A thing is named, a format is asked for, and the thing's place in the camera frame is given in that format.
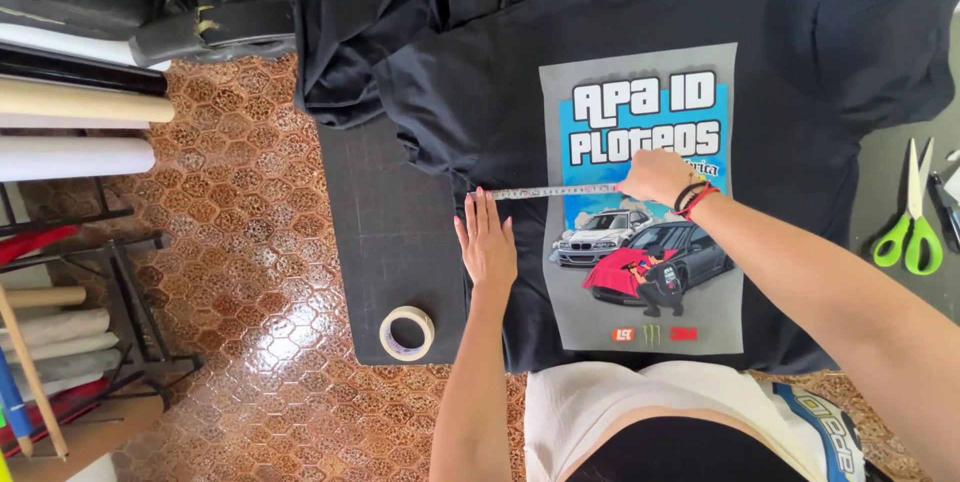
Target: hand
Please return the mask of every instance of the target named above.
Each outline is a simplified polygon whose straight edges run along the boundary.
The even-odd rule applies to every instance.
[[[673,206],[680,192],[696,182],[700,182],[700,173],[677,152],[640,149],[633,155],[630,171],[617,184],[617,190],[637,201]]]
[[[463,264],[473,280],[474,289],[487,289],[506,296],[517,279],[517,248],[514,246],[514,221],[507,218],[500,225],[494,194],[477,188],[474,197],[464,201],[466,225],[453,218],[453,227],[460,239]]]

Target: cartoon man illustration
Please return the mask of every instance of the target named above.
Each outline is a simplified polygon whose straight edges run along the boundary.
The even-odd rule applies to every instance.
[[[664,247],[650,244],[644,259],[628,263],[624,268],[636,280],[636,296],[647,303],[643,315],[661,316],[661,306],[673,309],[673,316],[684,315],[684,290],[677,267],[665,260]]]

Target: orange logo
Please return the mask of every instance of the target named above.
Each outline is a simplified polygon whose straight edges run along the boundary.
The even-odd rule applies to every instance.
[[[690,328],[684,328],[682,326],[674,326],[673,328],[670,328],[670,341],[671,342],[697,341],[697,327],[691,326]]]
[[[613,333],[610,334],[615,342],[631,342],[634,341],[634,329],[632,328],[618,328],[613,330]]]

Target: silver car illustration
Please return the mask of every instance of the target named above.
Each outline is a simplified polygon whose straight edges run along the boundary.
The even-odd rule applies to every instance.
[[[653,219],[638,210],[606,210],[594,214],[583,226],[557,242],[557,264],[593,267],[651,225]]]

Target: blue sky graphic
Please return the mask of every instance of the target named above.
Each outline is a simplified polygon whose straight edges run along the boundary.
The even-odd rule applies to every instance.
[[[694,109],[678,112],[670,112],[670,91],[660,91],[660,110],[658,113],[647,115],[633,115],[630,112],[630,105],[620,105],[617,110],[617,128],[653,128],[654,126],[676,125],[689,122],[700,122],[703,120],[720,121],[720,150],[711,156],[690,156],[686,159],[699,162],[705,160],[710,165],[717,167],[715,176],[708,176],[711,184],[720,188],[721,191],[727,191],[727,144],[729,141],[729,124],[727,117],[727,85],[716,85],[716,102],[713,107],[707,109]],[[627,176],[630,170],[630,162],[607,163],[600,165],[591,165],[584,161],[582,165],[570,165],[570,133],[588,131],[590,127],[586,121],[573,120],[573,101],[561,101],[559,103],[559,145],[562,154],[562,173],[563,185],[573,184],[598,184],[620,182]],[[607,142],[607,129],[601,130],[603,138],[601,142]],[[587,214],[596,214],[604,209],[618,208],[620,206],[620,195],[618,193],[602,194],[573,194],[563,198],[563,219],[568,230],[575,229],[574,221],[581,212]],[[654,202],[647,202],[647,208],[656,217],[663,217],[669,210],[669,207]]]

